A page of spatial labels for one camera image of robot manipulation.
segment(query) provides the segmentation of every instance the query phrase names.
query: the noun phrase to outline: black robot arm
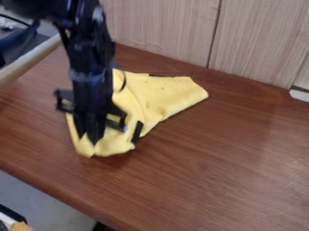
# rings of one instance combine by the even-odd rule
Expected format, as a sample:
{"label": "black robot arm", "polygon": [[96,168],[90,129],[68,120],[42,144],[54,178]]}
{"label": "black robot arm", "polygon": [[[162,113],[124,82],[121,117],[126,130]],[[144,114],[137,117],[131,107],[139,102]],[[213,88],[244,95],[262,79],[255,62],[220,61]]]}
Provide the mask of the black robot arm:
{"label": "black robot arm", "polygon": [[[55,91],[57,109],[73,114],[80,138],[86,134],[96,144],[107,126],[125,132],[126,113],[112,102],[116,44],[98,0],[2,0],[2,4],[21,16],[52,21],[58,28],[70,60],[73,91]],[[118,116],[119,122],[108,120],[108,115]]]}

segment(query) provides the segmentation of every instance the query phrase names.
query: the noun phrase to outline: yellow cloth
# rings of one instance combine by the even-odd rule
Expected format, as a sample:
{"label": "yellow cloth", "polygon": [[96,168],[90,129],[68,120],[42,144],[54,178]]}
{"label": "yellow cloth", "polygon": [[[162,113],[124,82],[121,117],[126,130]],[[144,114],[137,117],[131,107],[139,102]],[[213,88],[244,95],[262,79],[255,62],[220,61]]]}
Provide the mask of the yellow cloth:
{"label": "yellow cloth", "polygon": [[[123,73],[114,69],[114,88],[121,88]],[[70,134],[77,152],[90,158],[92,155],[110,156],[135,149],[131,142],[137,121],[144,123],[140,136],[150,132],[159,122],[193,106],[208,97],[208,93],[189,77],[161,78],[148,74],[126,72],[126,88],[115,93],[115,105],[124,110],[127,131],[123,134],[107,128],[104,138],[93,145],[85,134],[81,139],[76,131],[73,116],[67,114]]]}
{"label": "yellow cloth", "polygon": [[14,223],[10,227],[10,231],[33,231],[30,227],[28,227],[24,222]]}

